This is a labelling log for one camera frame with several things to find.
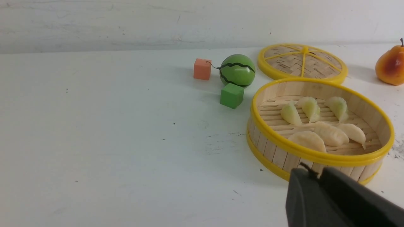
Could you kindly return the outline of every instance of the yellow rim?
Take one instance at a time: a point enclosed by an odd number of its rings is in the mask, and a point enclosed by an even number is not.
[[[297,49],[297,48],[293,48],[293,47],[291,47],[290,45],[302,46],[302,50],[299,50],[299,49]],[[347,75],[348,75],[348,68],[347,68],[347,66],[346,66],[345,63],[344,63],[341,59],[339,59],[337,56],[335,56],[335,55],[333,55],[333,54],[331,54],[331,53],[329,53],[329,52],[327,52],[327,51],[324,51],[324,50],[321,50],[321,49],[319,49],[319,48],[313,47],[313,46],[305,46],[305,45],[293,44],[293,43],[284,43],[284,44],[276,44],[276,45],[267,46],[267,47],[265,47],[264,49],[262,49],[262,50],[260,51],[260,53],[258,54],[258,68],[259,68],[265,75],[267,75],[268,77],[270,77],[270,78],[272,78],[272,79],[274,79],[274,80],[280,80],[280,79],[285,79],[285,78],[296,78],[296,77],[297,77],[297,76],[293,76],[293,75],[287,74],[287,73],[285,73],[285,72],[282,72],[282,71],[280,71],[280,70],[277,70],[277,69],[273,68],[271,65],[269,65],[269,64],[266,62],[266,60],[269,59],[269,58],[271,58],[271,57],[265,58],[265,57],[264,57],[264,53],[265,53],[267,50],[269,50],[269,49],[271,49],[271,48],[273,48],[273,47],[276,47],[276,46],[286,46],[286,47],[295,49],[295,50],[298,51],[298,52],[285,53],[285,54],[282,54],[282,55],[302,53],[302,54],[303,54],[303,59],[305,59],[305,55],[306,55],[306,54],[307,54],[307,55],[311,55],[311,54],[308,53],[308,51],[307,51],[308,48],[315,49],[315,50],[314,50],[315,52],[322,52],[322,53],[328,54],[328,55],[332,56],[333,58],[335,58],[335,59],[341,64],[342,70],[338,69],[337,67],[335,67],[333,64],[331,64],[331,63],[328,62],[327,60],[322,59],[322,58],[316,56],[317,59],[319,59],[319,60],[321,60],[321,61],[323,61],[323,62],[329,64],[331,67],[333,67],[333,68],[335,68],[335,69],[337,69],[338,71],[341,72],[339,75],[337,75],[337,76],[335,76],[335,77],[332,77],[332,78],[316,79],[316,80],[323,80],[323,81],[328,81],[328,82],[332,82],[332,83],[336,83],[336,84],[342,84],[342,83],[344,82],[345,78],[346,78]]]
[[[258,109],[256,108],[257,106],[257,96],[267,87],[270,87],[274,84],[279,84],[283,82],[289,82],[289,81],[301,81],[301,82],[313,82],[313,83],[321,83],[321,84],[326,84],[329,86],[333,86],[342,90],[345,90],[349,93],[352,93],[361,99],[363,99],[365,102],[370,104],[373,108],[375,108],[385,119],[389,126],[390,130],[390,139],[384,145],[382,148],[379,150],[369,153],[369,154],[363,154],[363,155],[356,155],[356,156],[341,156],[341,155],[335,155],[335,154],[327,154],[327,153],[322,153],[318,152],[303,146],[300,146],[296,143],[290,142],[287,140],[285,137],[279,135],[277,132],[275,132],[271,127],[269,127],[265,121],[260,117],[258,113]],[[270,141],[272,141],[274,144],[282,148],[283,150],[294,154],[295,156],[310,160],[312,162],[317,162],[319,164],[327,165],[327,166],[366,166],[372,163],[375,163],[379,161],[381,158],[383,158],[393,147],[394,143],[394,128],[393,124],[391,123],[390,119],[388,116],[384,113],[382,109],[380,109],[376,104],[374,104],[371,100],[366,98],[365,96],[361,95],[360,93],[351,90],[349,88],[343,87],[341,85],[338,85],[336,83],[330,83],[324,80],[316,80],[316,79],[310,79],[310,78],[289,78],[289,79],[282,79],[282,80],[275,80],[271,83],[268,83],[264,86],[262,86],[254,95],[251,103],[251,118],[255,123],[255,126],[259,128],[260,132],[267,137]]]
[[[282,178],[282,179],[284,179],[284,180],[286,180],[286,181],[289,181],[290,173],[284,171],[283,169],[277,167],[275,164],[273,164],[272,162],[270,162],[270,161],[269,161],[268,159],[266,159],[266,158],[258,151],[258,149],[254,146],[253,142],[251,141],[251,138],[250,138],[250,134],[249,134],[249,132],[248,132],[248,129],[247,129],[246,135],[247,135],[247,143],[248,143],[248,146],[250,147],[251,152],[252,152],[252,153],[254,154],[254,156],[258,159],[258,161],[259,161],[261,164],[263,164],[267,169],[269,169],[271,172],[273,172],[274,174],[276,174],[278,177],[280,177],[280,178]],[[379,171],[380,167],[381,167],[381,165],[379,166],[379,168],[375,171],[375,173],[374,173],[372,176],[370,176],[369,178],[367,178],[367,179],[364,180],[364,181],[358,181],[358,183],[360,183],[360,184],[362,184],[362,185],[366,185],[367,183],[369,183],[369,182],[374,178],[374,176],[377,174],[377,172]]]

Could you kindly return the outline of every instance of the dumpling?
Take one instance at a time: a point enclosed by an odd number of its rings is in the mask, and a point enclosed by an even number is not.
[[[320,107],[313,97],[303,97],[298,102],[306,116],[309,118],[309,123],[316,122],[320,119]]]
[[[324,141],[312,131],[296,132],[291,135],[288,140],[309,149],[327,153]]]
[[[340,124],[337,128],[341,129],[351,140],[362,144],[363,150],[366,150],[366,136],[359,127],[354,124]]]
[[[301,125],[302,121],[300,119],[299,113],[295,107],[295,102],[291,100],[288,104],[282,107],[280,111],[282,118],[289,122],[290,124]]]
[[[348,108],[345,99],[334,96],[327,99],[324,105],[330,108],[330,110],[338,118],[339,123],[348,119]]]
[[[337,127],[324,122],[316,122],[312,126],[314,127],[314,132],[323,139],[325,145],[339,147],[349,143],[348,136]]]

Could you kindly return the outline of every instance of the bamboo steamer lid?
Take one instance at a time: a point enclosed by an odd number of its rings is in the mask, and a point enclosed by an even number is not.
[[[300,76],[342,84],[348,74],[338,57],[301,44],[267,46],[258,55],[258,67],[274,80]]]

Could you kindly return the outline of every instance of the foam cube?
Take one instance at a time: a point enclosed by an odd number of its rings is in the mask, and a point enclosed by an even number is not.
[[[227,84],[220,93],[220,104],[235,109],[243,102],[244,88]]]
[[[194,78],[199,80],[209,80],[211,60],[197,58],[194,63]]]

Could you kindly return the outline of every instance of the watermelon stem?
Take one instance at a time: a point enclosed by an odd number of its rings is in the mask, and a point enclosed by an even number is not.
[[[212,63],[210,62],[210,61],[206,61],[206,63],[209,63],[213,68],[215,68],[215,69],[219,69],[220,70],[220,67],[215,67],[215,66],[213,66],[212,65]]]

